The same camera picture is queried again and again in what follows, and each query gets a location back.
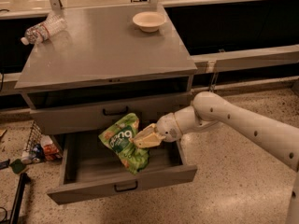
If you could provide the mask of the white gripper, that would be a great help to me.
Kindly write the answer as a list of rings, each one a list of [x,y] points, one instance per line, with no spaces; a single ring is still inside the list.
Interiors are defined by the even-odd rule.
[[[159,118],[157,123],[151,123],[131,139],[138,148],[157,147],[163,141],[171,143],[179,140],[182,132],[175,119],[174,113],[169,113]]]

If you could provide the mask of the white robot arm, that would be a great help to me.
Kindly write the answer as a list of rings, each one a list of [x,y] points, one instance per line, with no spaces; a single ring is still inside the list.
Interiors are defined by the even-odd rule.
[[[162,142],[175,142],[186,133],[205,132],[219,123],[232,127],[294,171],[298,170],[298,128],[232,105],[208,91],[195,95],[191,105],[151,123],[133,142],[140,148],[157,147]]]

